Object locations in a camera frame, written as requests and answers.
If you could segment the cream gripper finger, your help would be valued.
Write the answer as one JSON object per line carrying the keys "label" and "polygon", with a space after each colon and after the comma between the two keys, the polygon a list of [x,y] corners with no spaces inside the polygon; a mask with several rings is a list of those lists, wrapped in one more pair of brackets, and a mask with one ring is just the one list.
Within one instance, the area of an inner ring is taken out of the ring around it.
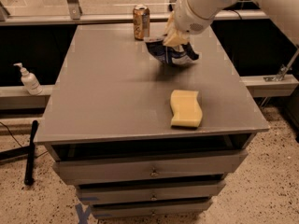
{"label": "cream gripper finger", "polygon": [[170,16],[165,26],[164,33],[165,38],[163,44],[167,47],[186,45],[190,41],[190,37],[188,34],[184,34],[176,28],[174,12],[170,13]]}

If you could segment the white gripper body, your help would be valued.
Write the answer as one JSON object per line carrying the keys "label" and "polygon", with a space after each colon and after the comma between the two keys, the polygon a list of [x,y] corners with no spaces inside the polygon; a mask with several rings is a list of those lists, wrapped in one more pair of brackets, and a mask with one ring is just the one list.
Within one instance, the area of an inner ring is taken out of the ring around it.
{"label": "white gripper body", "polygon": [[223,9],[238,0],[177,0],[174,10],[175,27],[183,34],[202,33]]}

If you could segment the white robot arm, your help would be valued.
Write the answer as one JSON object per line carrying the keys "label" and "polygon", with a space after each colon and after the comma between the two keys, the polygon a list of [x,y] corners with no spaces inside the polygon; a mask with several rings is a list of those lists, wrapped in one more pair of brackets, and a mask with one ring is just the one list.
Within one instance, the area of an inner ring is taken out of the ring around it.
{"label": "white robot arm", "polygon": [[[199,35],[224,8],[239,0],[177,0],[166,28],[164,45],[175,47]],[[269,17],[294,45],[299,44],[299,0],[250,0]]]}

